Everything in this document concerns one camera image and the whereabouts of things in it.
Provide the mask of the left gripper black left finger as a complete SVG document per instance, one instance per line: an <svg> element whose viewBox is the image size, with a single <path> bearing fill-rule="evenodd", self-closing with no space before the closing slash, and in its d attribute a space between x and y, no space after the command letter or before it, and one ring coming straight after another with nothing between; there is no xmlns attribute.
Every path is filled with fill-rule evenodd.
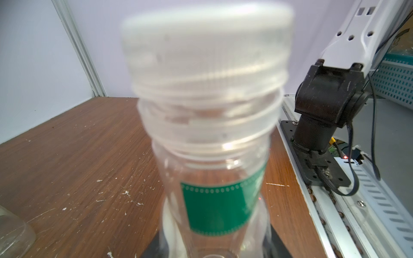
<svg viewBox="0 0 413 258"><path fill-rule="evenodd" d="M140 258L168 258L168 242L162 231L158 231Z"/></svg>

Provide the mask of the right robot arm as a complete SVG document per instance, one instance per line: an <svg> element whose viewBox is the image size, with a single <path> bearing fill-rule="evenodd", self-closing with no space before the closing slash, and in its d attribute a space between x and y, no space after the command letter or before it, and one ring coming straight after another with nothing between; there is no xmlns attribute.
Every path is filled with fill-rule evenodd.
<svg viewBox="0 0 413 258"><path fill-rule="evenodd" d="M355 1L335 36L313 64L295 99L300 114L293 146L325 153L337 128L352 120L368 98L365 78L385 35L407 1Z"/></svg>

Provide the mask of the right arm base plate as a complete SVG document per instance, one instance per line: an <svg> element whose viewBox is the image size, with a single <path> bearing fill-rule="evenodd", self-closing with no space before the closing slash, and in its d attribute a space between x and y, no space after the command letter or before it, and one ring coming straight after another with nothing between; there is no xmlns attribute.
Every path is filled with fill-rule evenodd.
<svg viewBox="0 0 413 258"><path fill-rule="evenodd" d="M287 140L287 146L292 153L293 160L297 166L298 173L308 186L323 186L322 180L317 172L328 172L328 178L335 187L349 187L352 177L347 176L336 159L330 152L320 154L319 152L302 152L294 146L294 133L297 126L292 120L282 120L280 128Z"/></svg>

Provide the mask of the white bottle cap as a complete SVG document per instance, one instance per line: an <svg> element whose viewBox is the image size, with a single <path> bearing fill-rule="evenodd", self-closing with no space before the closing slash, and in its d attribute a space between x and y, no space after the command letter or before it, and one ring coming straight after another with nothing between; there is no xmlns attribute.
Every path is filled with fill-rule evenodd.
<svg viewBox="0 0 413 258"><path fill-rule="evenodd" d="M247 100L288 81L293 8L214 3L147 12L122 24L132 89L170 103Z"/></svg>

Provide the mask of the labelled clear plastic bottle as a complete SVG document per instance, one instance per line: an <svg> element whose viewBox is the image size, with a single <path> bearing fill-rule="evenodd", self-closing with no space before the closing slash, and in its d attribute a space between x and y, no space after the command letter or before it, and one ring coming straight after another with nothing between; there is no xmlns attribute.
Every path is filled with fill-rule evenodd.
<svg viewBox="0 0 413 258"><path fill-rule="evenodd" d="M266 258L261 187L282 91L233 103L140 99L165 200L168 258Z"/></svg>

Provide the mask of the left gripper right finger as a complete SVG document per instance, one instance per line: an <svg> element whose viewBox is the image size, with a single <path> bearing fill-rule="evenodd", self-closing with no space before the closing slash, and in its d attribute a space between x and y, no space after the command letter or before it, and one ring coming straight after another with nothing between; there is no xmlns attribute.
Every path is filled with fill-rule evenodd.
<svg viewBox="0 0 413 258"><path fill-rule="evenodd" d="M266 232L266 257L292 258L289 250L286 248L272 225L269 225Z"/></svg>

